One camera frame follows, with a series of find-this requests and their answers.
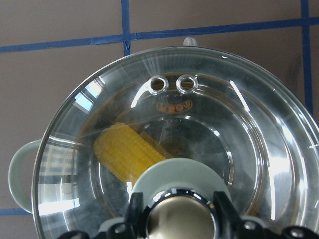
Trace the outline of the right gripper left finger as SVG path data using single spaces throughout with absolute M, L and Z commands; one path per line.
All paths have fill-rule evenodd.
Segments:
M 144 211 L 143 192 L 131 194 L 129 205 L 125 214 L 124 224 L 129 230 L 130 237 L 137 239 L 140 236 L 140 227 Z

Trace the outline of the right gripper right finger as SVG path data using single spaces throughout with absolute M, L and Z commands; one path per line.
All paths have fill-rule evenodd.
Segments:
M 214 192 L 213 204 L 219 222 L 220 239 L 242 239 L 243 221 L 226 193 Z

